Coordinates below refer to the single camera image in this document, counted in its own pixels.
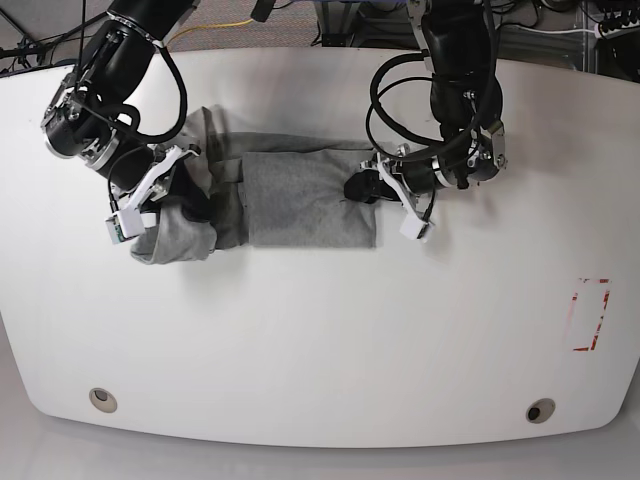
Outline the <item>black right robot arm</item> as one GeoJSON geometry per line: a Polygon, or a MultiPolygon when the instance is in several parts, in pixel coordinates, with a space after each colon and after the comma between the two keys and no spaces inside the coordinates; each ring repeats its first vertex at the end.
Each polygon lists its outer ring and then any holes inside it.
{"type": "Polygon", "coordinates": [[[158,165],[187,119],[187,91],[165,45],[197,8],[195,1],[114,1],[108,19],[83,47],[77,64],[47,107],[41,128],[60,158],[81,157],[107,181],[129,193],[158,165]],[[129,97],[161,55],[179,93],[175,124],[161,134],[140,132],[139,110],[129,97]]]}

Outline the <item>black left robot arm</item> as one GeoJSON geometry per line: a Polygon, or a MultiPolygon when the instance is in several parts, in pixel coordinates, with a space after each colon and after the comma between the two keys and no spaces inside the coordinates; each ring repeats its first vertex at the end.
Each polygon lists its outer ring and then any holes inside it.
{"type": "Polygon", "coordinates": [[[374,74],[369,115],[403,139],[418,145],[408,154],[391,153],[380,144],[377,157],[392,180],[418,198],[444,188],[467,189],[471,182],[494,178],[507,165],[503,93],[496,78],[498,38],[488,1],[410,1],[407,12],[419,50],[398,55],[374,74]],[[401,125],[382,105],[382,81],[395,67],[422,63],[430,88],[437,139],[401,125]]]}

